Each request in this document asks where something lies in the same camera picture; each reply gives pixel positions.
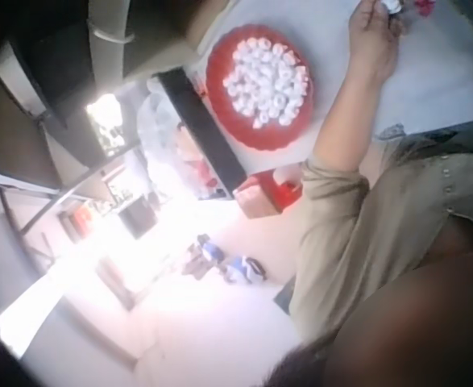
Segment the khaki shirt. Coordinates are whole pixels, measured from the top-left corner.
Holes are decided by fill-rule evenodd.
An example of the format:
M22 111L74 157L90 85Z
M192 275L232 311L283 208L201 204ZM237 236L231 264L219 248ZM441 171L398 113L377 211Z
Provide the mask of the khaki shirt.
M290 312L306 340L335 334L378 288L415 269L450 214L473 222L473 154L359 173L304 166L305 233Z

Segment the white table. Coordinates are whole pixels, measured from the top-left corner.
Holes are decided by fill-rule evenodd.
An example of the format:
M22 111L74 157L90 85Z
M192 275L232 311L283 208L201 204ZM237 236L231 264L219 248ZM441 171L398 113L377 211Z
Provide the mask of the white table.
M338 92L348 61L348 19L358 0L239 0L215 23L200 49L202 59L187 71L205 80L213 45L228 31L248 23L266 24L303 52L315 84L313 119L305 134L284 149L250 149L223 131L248 173L302 161L310 153ZM384 87L375 133L401 123L407 134L473 120L473 30L447 0L437 0L424 19L414 11L400 44L396 73Z

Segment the red tray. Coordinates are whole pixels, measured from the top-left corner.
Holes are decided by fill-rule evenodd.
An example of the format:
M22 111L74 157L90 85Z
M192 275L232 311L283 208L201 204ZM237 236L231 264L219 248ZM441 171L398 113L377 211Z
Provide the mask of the red tray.
M262 129L253 129L254 119L234 111L232 101L222 84L223 79L234 69L232 56L236 46L242 40L252 36L256 38L265 37L272 44L281 43L288 46L300 59L301 64L308 69L307 73L309 75L309 66L304 57L281 34L266 26L247 24L227 33L214 46L208 59L205 85L218 121L235 139L250 148L273 151L286 147L297 139L309 125L313 113L313 82L309 77L305 103L301 107L299 115L289 127L282 127L277 121L272 121Z

